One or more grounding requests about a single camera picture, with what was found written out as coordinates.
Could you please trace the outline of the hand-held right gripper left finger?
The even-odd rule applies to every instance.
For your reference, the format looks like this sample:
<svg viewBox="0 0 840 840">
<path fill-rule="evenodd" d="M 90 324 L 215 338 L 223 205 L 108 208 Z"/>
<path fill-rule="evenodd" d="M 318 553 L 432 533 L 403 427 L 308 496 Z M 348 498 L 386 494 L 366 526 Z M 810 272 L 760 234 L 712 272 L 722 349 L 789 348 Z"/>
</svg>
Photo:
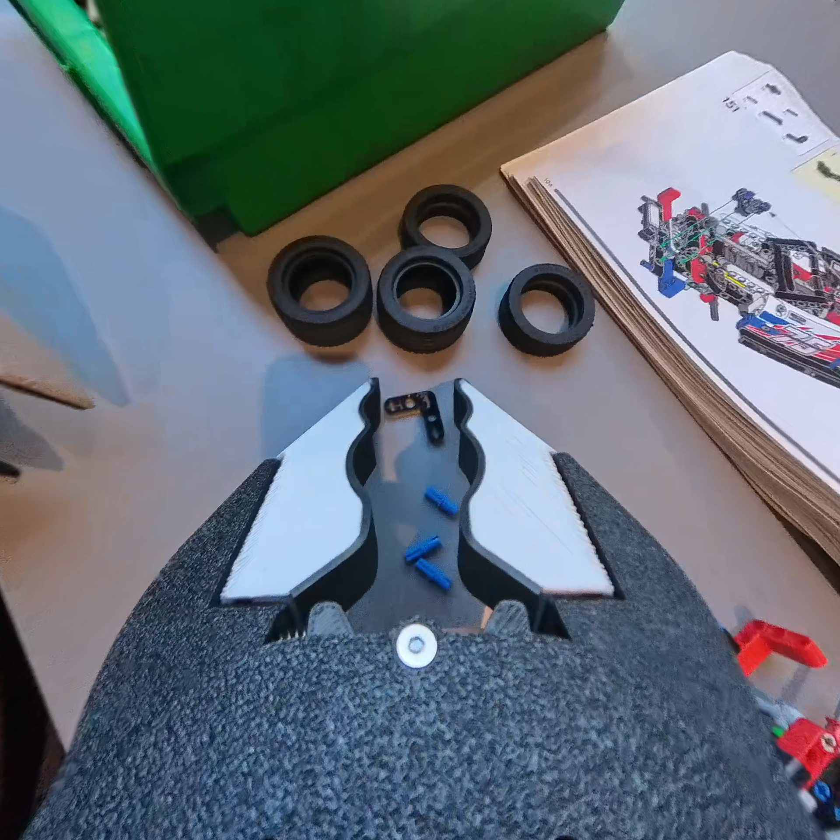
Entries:
<svg viewBox="0 0 840 840">
<path fill-rule="evenodd" d="M 321 601 L 348 611 L 373 586 L 378 552 L 364 483 L 379 422 L 373 376 L 268 460 L 220 604 L 279 602 L 305 618 Z"/>
</svg>

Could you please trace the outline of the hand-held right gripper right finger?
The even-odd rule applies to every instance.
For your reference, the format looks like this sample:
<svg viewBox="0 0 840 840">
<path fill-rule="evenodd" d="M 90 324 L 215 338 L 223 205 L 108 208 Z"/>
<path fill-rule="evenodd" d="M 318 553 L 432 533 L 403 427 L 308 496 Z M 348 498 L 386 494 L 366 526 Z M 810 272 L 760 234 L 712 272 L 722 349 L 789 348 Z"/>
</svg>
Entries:
<svg viewBox="0 0 840 840">
<path fill-rule="evenodd" d="M 460 502 L 458 571 L 484 607 L 559 618 L 558 598 L 623 598 L 559 452 L 464 378 L 453 380 Z"/>
</svg>

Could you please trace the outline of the black angled brick beam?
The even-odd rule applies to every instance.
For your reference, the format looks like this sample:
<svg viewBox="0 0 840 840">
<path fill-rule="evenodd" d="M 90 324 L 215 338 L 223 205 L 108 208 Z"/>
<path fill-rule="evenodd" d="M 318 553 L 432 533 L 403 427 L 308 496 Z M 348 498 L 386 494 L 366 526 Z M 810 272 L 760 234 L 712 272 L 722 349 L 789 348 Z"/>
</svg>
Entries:
<svg viewBox="0 0 840 840">
<path fill-rule="evenodd" d="M 419 416 L 429 444 L 433 446 L 442 445 L 445 430 L 434 391 L 410 391 L 386 397 L 384 411 L 390 419 Z"/>
</svg>

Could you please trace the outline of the brick model race car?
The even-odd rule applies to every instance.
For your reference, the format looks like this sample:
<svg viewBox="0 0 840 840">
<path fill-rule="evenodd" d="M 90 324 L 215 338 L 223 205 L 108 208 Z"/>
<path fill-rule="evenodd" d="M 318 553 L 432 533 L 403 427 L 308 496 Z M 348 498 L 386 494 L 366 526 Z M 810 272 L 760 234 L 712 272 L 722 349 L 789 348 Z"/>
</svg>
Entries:
<svg viewBox="0 0 840 840">
<path fill-rule="evenodd" d="M 760 619 L 747 622 L 734 635 L 725 627 L 721 631 L 748 678 L 774 655 L 810 670 L 828 664 L 812 638 Z M 826 838 L 838 838 L 838 711 L 818 723 L 782 698 L 758 687 L 752 693 L 770 722 L 773 752 L 806 812 Z"/>
</svg>

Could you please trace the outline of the green plastic bin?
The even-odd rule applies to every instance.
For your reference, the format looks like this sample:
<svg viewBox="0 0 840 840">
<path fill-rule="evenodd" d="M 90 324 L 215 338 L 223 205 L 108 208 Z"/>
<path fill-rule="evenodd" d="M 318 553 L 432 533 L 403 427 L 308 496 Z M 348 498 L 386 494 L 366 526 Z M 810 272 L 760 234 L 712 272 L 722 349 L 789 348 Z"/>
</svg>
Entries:
<svg viewBox="0 0 840 840">
<path fill-rule="evenodd" d="M 607 30 L 622 1 L 12 1 L 192 220 L 255 235 Z"/>
</svg>

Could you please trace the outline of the grey desk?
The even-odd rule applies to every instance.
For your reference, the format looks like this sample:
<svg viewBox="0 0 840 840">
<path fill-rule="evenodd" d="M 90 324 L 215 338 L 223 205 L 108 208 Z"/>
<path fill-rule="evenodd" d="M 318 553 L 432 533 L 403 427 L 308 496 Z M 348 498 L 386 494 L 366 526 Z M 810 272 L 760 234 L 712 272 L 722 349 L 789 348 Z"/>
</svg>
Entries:
<svg viewBox="0 0 840 840">
<path fill-rule="evenodd" d="M 1 253 L 59 269 L 46 328 L 97 401 L 1 396 L 1 583 L 63 745 L 120 624 L 162 564 L 266 456 L 368 375 L 384 393 L 466 376 L 575 456 L 685 568 L 718 620 L 749 613 L 812 635 L 830 666 L 759 672 L 807 713 L 838 704 L 838 596 L 601 311 L 556 359 L 496 324 L 508 279 L 556 259 L 499 176 L 523 152 L 736 49 L 780 68 L 838 131 L 837 1 L 626 1 L 607 35 L 427 135 L 255 239 L 208 248 L 105 128 L 18 11 L 1 5 Z M 266 298 L 288 241 L 341 237 L 373 271 L 407 198 L 477 191 L 493 217 L 478 302 L 448 352 L 397 350 L 371 324 L 308 350 Z"/>
</svg>

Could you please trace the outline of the black rubber tyre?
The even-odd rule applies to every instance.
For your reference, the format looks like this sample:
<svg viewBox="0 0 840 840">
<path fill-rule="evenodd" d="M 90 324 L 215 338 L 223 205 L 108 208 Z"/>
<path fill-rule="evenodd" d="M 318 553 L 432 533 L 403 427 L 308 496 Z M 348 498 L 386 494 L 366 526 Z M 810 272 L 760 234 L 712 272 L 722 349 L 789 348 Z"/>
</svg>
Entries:
<svg viewBox="0 0 840 840">
<path fill-rule="evenodd" d="M 544 291 L 563 308 L 563 330 L 547 331 L 526 316 L 522 298 L 530 291 Z M 521 352 L 553 357 L 574 348 L 593 326 L 596 300 L 592 283 L 581 274 L 560 264 L 527 265 L 511 279 L 499 304 L 499 326 L 508 342 Z"/>
<path fill-rule="evenodd" d="M 467 231 L 467 243 L 458 248 L 436 245 L 421 230 L 432 217 L 449 217 Z M 466 187 L 452 183 L 430 185 L 416 191 L 405 204 L 397 235 L 403 249 L 434 246 L 460 259 L 474 269 L 482 260 L 492 235 L 492 217 L 481 198 Z"/>
<path fill-rule="evenodd" d="M 442 309 L 421 317 L 403 306 L 408 291 L 433 291 Z M 464 333 L 477 300 L 470 268 L 453 252 L 434 245 L 401 249 L 384 265 L 375 289 L 377 320 L 393 345 L 416 353 L 445 350 Z"/>
<path fill-rule="evenodd" d="M 347 297 L 329 309 L 305 306 L 305 290 L 326 279 L 342 285 Z M 348 343 L 373 317 L 368 264 L 359 250 L 337 237 L 310 235 L 289 242 L 273 259 L 266 286 L 282 323 L 294 337 L 315 346 Z"/>
</svg>

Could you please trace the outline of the open instruction booklet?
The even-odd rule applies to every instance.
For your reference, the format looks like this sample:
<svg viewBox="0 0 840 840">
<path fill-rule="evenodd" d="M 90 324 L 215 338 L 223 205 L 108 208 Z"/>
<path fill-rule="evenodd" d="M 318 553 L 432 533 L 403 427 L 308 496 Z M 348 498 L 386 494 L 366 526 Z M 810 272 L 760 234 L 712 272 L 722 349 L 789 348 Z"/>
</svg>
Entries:
<svg viewBox="0 0 840 840">
<path fill-rule="evenodd" d="M 762 498 L 838 561 L 838 135 L 730 50 L 500 172 Z"/>
</svg>

